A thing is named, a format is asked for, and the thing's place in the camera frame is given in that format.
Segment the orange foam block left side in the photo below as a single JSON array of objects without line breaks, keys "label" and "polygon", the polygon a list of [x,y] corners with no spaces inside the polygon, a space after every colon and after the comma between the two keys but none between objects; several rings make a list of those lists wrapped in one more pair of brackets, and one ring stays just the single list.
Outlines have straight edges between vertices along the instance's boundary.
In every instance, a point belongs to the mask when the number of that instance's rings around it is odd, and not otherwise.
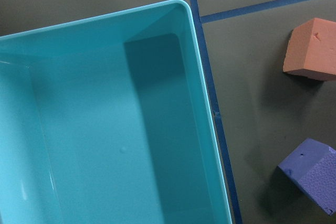
[{"label": "orange foam block left side", "polygon": [[313,18],[290,36],[284,73],[318,81],[335,80],[335,22]]}]

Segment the purple foam block left side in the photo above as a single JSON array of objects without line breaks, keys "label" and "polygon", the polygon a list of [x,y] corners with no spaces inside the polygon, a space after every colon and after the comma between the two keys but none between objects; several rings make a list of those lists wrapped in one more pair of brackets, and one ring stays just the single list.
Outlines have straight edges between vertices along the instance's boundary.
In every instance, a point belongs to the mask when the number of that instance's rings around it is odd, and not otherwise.
[{"label": "purple foam block left side", "polygon": [[278,167],[327,215],[335,214],[335,150],[332,147],[308,138]]}]

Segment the teal plastic bin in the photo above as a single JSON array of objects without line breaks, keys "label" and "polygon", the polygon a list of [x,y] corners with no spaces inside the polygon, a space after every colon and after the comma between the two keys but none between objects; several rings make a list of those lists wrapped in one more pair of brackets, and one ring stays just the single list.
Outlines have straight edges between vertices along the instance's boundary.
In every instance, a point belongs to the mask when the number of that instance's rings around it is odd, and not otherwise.
[{"label": "teal plastic bin", "polygon": [[192,13],[1,37],[1,223],[231,223]]}]

